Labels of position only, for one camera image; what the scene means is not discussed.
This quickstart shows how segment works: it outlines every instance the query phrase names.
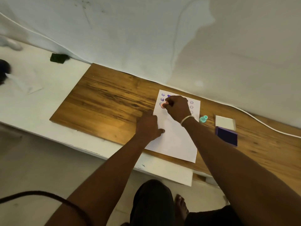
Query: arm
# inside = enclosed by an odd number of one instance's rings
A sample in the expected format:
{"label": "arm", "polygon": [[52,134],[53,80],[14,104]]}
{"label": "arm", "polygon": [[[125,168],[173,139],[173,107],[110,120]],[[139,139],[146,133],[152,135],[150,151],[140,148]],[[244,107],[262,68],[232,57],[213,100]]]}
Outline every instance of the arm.
{"label": "arm", "polygon": [[[179,123],[190,115],[186,98],[171,96],[165,105]],[[209,132],[194,118],[183,127],[212,176],[245,225],[299,225],[301,197],[274,174]]]}
{"label": "arm", "polygon": [[[107,224],[119,201],[130,173],[146,145],[164,133],[158,129],[157,116],[149,110],[137,119],[136,134],[86,181],[68,200],[82,208],[92,219],[93,225]],[[46,226],[85,225],[72,208],[61,205],[51,216]]]}

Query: black cable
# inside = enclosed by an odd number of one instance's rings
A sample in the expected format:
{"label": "black cable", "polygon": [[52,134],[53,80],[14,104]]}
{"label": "black cable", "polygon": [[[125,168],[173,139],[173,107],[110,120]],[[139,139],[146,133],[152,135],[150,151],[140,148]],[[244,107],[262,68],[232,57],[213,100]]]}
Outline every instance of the black cable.
{"label": "black cable", "polygon": [[17,193],[17,194],[13,194],[7,197],[3,197],[0,199],[0,204],[14,200],[16,198],[19,197],[24,197],[24,196],[29,196],[29,195],[39,195],[39,196],[45,196],[45,197],[50,197],[52,199],[55,199],[57,201],[62,202],[63,204],[70,206],[72,208],[74,208],[78,215],[85,221],[85,223],[87,224],[87,226],[92,226],[92,220],[90,219],[90,217],[88,216],[88,214],[82,210],[80,207],[78,207],[77,205],[73,204],[72,202],[58,196],[52,193],[48,193],[45,191],[25,191],[25,192],[21,192],[21,193]]}

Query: white cable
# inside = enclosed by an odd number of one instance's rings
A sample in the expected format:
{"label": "white cable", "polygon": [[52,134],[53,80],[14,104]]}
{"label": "white cable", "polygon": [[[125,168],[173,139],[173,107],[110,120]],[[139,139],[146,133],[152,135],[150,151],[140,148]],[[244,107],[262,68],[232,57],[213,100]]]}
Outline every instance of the white cable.
{"label": "white cable", "polygon": [[[1,12],[0,12],[0,14],[1,14],[2,16],[4,16],[6,19],[10,20],[11,22],[13,22],[13,23],[15,23],[16,25],[20,26],[21,28],[23,28],[23,29],[25,29],[25,30],[28,30],[28,31],[30,31],[30,32],[32,32],[32,33],[35,33],[35,34],[37,34],[37,35],[40,35],[40,36],[42,36],[42,37],[44,37],[44,38],[46,38],[46,39],[48,39],[48,40],[50,40],[50,41],[52,41],[52,42],[58,44],[58,45],[60,45],[62,48],[66,49],[67,51],[71,52],[72,54],[76,55],[78,58],[80,58],[80,59],[86,61],[87,63],[93,63],[93,62],[87,61],[87,60],[85,60],[84,58],[80,57],[79,55],[75,54],[73,51],[71,51],[70,49],[68,49],[68,48],[66,48],[65,46],[61,45],[60,43],[54,41],[53,39],[51,39],[51,38],[49,38],[49,37],[47,37],[47,36],[45,36],[45,35],[43,35],[43,34],[40,34],[40,33],[38,33],[38,32],[35,32],[35,31],[33,31],[33,30],[30,30],[30,29],[28,29],[28,28],[26,28],[26,27],[24,27],[24,26],[22,26],[22,25],[20,25],[19,23],[17,23],[17,22],[15,22],[15,21],[13,21],[12,19],[8,18],[6,15],[4,15],[4,14],[1,13]],[[159,83],[159,84],[161,84],[161,85],[167,86],[167,85],[165,85],[165,84],[162,84],[162,83],[160,83],[160,82],[157,82],[157,81],[154,81],[154,80],[151,80],[151,79],[146,79],[146,80],[149,80],[149,81],[152,81],[152,82]],[[256,121],[258,121],[259,123],[261,123],[261,124],[263,124],[264,126],[266,126],[266,127],[270,128],[270,129],[274,130],[275,132],[279,132],[279,133],[284,134],[284,135],[287,135],[287,136],[296,137],[296,138],[300,138],[300,139],[301,139],[301,137],[299,137],[299,136],[295,136],[295,135],[292,135],[292,134],[289,134],[289,133],[281,132],[281,131],[279,131],[279,130],[276,130],[276,129],[270,127],[269,125],[267,125],[267,124],[263,123],[262,121],[258,120],[256,117],[254,117],[254,116],[251,115],[250,113],[248,113],[248,112],[246,112],[246,111],[244,111],[244,110],[242,110],[242,109],[240,109],[240,108],[238,108],[238,107],[236,107],[236,106],[234,106],[234,105],[230,105],[230,104],[227,104],[227,103],[214,101],[214,100],[208,99],[208,98],[205,98],[205,99],[210,100],[210,101],[213,101],[213,102],[216,102],[216,103],[219,103],[219,104],[222,104],[222,105],[227,105],[227,106],[233,107],[233,108],[235,108],[235,109],[237,109],[237,110],[239,110],[239,111],[242,111],[243,113],[249,115],[250,117],[252,117],[252,118],[255,119]]]}

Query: person's left arm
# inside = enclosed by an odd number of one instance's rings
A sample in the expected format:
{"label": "person's left arm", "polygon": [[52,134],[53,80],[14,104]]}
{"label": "person's left arm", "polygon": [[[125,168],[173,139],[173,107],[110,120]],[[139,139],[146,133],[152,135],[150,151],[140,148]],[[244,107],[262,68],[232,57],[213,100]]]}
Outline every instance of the person's left arm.
{"label": "person's left arm", "polygon": [[[90,175],[69,197],[92,219],[93,225],[107,221],[121,197],[130,173],[146,145],[164,133],[158,129],[157,116],[149,110],[137,119],[136,134],[92,175]],[[71,207],[62,204],[45,226],[85,225]]]}

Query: hand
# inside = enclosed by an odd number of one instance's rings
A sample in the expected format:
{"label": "hand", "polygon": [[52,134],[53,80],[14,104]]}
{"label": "hand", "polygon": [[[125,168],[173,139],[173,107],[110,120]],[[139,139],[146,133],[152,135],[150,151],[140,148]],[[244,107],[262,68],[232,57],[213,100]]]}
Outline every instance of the hand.
{"label": "hand", "polygon": [[183,98],[182,96],[170,96],[166,98],[165,101],[167,101],[168,104],[163,104],[163,106],[175,121],[181,123],[185,117],[191,115],[187,98]]}
{"label": "hand", "polygon": [[142,117],[137,118],[136,136],[144,140],[147,144],[161,136],[165,132],[164,129],[158,129],[158,118],[153,115],[152,110],[148,110],[142,114]]}

